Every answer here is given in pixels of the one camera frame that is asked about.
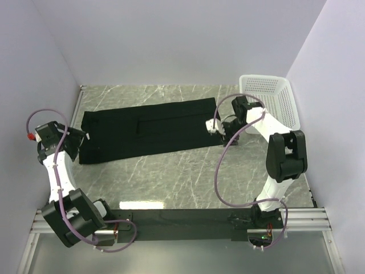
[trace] red connector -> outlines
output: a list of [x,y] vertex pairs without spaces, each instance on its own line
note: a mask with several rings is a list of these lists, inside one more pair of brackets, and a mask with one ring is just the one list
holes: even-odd
[[28,139],[31,140],[31,141],[35,141],[35,136],[32,132],[28,133]]

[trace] folded garment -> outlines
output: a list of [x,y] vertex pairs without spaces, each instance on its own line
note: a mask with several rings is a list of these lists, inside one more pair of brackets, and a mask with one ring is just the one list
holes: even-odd
[[190,150],[222,144],[210,135],[205,121],[213,117],[214,98],[127,107],[96,112],[86,111],[81,129],[83,141],[80,164]]

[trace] metal frame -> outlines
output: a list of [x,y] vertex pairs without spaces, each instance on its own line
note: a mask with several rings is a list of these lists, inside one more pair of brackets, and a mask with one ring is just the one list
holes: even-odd
[[337,245],[335,244],[332,231],[323,231],[323,237],[335,274],[345,274],[346,272],[343,268],[342,259],[337,249]]
[[[80,87],[80,94],[78,101],[75,106],[75,112],[72,116],[71,126],[74,125],[76,114],[79,109],[80,101],[83,96],[85,86]],[[282,218],[285,218],[285,210],[281,209]],[[249,229],[248,233],[255,232],[265,232],[265,229]],[[344,268],[342,261],[333,239],[332,229],[330,222],[327,217],[326,210],[324,208],[289,208],[287,231],[297,231],[297,232],[310,232],[310,231],[322,231],[323,237],[326,242],[326,247],[335,274],[344,274]],[[20,265],[18,267],[17,274],[27,274],[29,272],[34,252],[37,247],[39,236],[43,233],[54,233],[50,226],[44,220],[40,211],[37,211],[34,217],[33,225],[29,234],[27,244],[21,259]],[[98,234],[109,235],[113,231],[97,231]]]

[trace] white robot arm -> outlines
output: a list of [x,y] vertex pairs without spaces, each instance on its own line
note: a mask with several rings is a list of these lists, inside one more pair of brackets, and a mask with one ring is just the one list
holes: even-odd
[[[57,156],[56,165],[62,182],[62,201],[60,200],[60,186],[56,182],[54,157],[64,130],[64,125],[55,121],[49,122],[37,127],[35,136],[31,134],[30,139],[37,141],[38,160],[47,168],[50,178],[49,204],[42,208],[42,215],[63,244],[71,247],[80,241],[74,235],[75,231],[87,237],[106,227],[105,221],[110,220],[111,209],[104,200],[92,202],[80,188],[76,188],[71,163],[77,157],[85,132],[74,128],[68,128]],[[67,212],[71,209],[75,209],[77,213],[67,215],[67,219],[75,231],[70,230],[61,214],[61,211]]]
[[[249,103],[244,96],[236,97],[232,101],[236,118],[232,122],[216,120],[213,127],[213,119],[206,121],[208,131],[219,133],[225,143],[243,126],[262,116],[263,108],[259,103]],[[292,131],[284,126],[270,113],[252,125],[268,142],[266,169],[269,174],[262,192],[256,200],[277,198],[281,200],[288,187],[300,174],[307,170],[307,156],[305,136],[302,131]],[[274,211],[280,207],[280,202],[259,203],[261,211]]]

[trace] glass panel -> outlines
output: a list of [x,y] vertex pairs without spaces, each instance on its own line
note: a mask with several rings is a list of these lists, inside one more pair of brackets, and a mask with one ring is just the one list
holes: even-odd
[[42,234],[29,273],[334,273],[321,232],[288,236],[264,253],[246,242],[200,240],[137,241],[102,254],[84,243],[66,248],[55,235]]

